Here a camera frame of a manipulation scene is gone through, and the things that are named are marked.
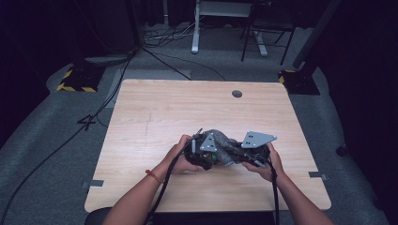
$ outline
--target gray floor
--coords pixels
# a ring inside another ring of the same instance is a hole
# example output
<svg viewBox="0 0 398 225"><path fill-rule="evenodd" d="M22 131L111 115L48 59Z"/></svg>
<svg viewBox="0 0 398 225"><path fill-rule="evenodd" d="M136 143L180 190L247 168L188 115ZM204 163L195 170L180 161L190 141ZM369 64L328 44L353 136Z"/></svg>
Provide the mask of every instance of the gray floor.
<svg viewBox="0 0 398 225"><path fill-rule="evenodd" d="M291 63L310 34L310 29L298 29L283 66L279 65L283 49L269 47L269 57L265 58L254 45L249 47L245 61L240 62L243 41L239 40L240 30L236 28L204 30L198 54L191 54L191 36L149 50L214 68L227 81L277 82L278 71L292 68ZM193 80L221 80L207 67L158 57L174 68L190 71ZM55 91L68 68L69 65L65 65L48 80L51 94L23 121L0 151L1 213L15 187L78 130L80 125L76 122L97 111L120 66L106 69L98 93ZM137 53L128 69L170 70L144 51ZM320 96L290 96L290 99L316 165L329 178L325 186L332 206L326 213L336 224L388 224L383 212L374 208L374 193L352 158L335 154L335 149L344 143L340 121L320 70L315 72L314 79ZM99 114L103 124L109 123L112 111L106 108ZM45 162L16 195L5 224L84 224L86 190L81 189L81 184L93 175L106 130L99 123L90 126ZM293 224L288 211L282 212L281 217L282 224Z"/></svg>

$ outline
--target hand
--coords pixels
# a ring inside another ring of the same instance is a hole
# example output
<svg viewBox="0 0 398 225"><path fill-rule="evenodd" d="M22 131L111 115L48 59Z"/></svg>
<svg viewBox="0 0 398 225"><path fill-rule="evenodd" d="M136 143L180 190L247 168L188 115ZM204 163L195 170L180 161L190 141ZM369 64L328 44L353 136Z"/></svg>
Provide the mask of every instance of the hand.
<svg viewBox="0 0 398 225"><path fill-rule="evenodd" d="M191 136L188 135L182 135L181 139L177 144L175 144L170 151L167 153L166 157L164 160L161 162L163 164L166 164L167 167L170 165L172 162L173 158L178 154L179 151L186 145L186 143L192 139ZM181 174L185 171L189 172L198 172L202 171L203 168L200 166L192 165L189 161L185 159L185 156L179 156L178 161L176 162L175 167L172 170L172 174Z"/></svg>
<svg viewBox="0 0 398 225"><path fill-rule="evenodd" d="M272 166L274 167L276 173L278 176L284 175L284 170L281 162L281 158L279 157L278 152L275 150L271 142L267 143L267 146L269 148L269 157L271 158L272 161ZM261 177L264 179L268 180L269 182L272 182L272 172L271 168L269 165L267 165L266 168L261 168L261 167L255 167L249 162L242 162L242 165L248 169L250 172L254 173L259 173Z"/></svg>

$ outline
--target person's left hand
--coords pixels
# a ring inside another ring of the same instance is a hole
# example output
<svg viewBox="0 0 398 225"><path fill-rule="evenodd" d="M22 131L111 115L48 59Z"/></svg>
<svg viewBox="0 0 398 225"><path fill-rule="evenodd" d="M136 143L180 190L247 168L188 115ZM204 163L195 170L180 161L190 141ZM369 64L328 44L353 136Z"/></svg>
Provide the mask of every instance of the person's left hand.
<svg viewBox="0 0 398 225"><path fill-rule="evenodd" d="M179 142L170 149L170 151L167 153L166 157L161 163L164 163L168 167L168 165L170 165L170 163L172 162L173 158L178 154L178 152L185 146L185 144L190 139L192 139L191 136L182 135ZM176 165L172 170L172 174L180 174L185 171L198 172L202 170L203 168L201 166L192 165L189 161L185 159L185 156L181 155L179 156L178 161L176 162Z"/></svg>

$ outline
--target bracelet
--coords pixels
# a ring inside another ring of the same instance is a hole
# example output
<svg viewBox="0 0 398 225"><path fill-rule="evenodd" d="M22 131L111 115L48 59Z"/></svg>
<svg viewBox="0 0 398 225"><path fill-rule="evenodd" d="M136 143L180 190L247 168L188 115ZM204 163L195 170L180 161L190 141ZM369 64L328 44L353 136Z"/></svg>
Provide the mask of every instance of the bracelet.
<svg viewBox="0 0 398 225"><path fill-rule="evenodd" d="M159 183L163 184L163 181L160 180L160 178L156 174L154 174L152 171L146 170L145 173L152 176L153 178L155 178L157 181L159 181Z"/></svg>

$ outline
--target forearm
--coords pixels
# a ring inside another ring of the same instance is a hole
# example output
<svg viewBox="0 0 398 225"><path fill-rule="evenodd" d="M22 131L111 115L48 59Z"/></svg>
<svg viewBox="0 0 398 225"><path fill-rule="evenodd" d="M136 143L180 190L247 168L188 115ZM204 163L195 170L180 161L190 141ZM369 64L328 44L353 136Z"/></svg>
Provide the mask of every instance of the forearm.
<svg viewBox="0 0 398 225"><path fill-rule="evenodd" d="M152 172L163 180L167 167L160 164ZM145 176L115 204L103 224L144 224L160 185L154 177Z"/></svg>
<svg viewBox="0 0 398 225"><path fill-rule="evenodd" d="M311 202L286 174L278 174L277 186L286 202L295 224L333 224L313 202Z"/></svg>

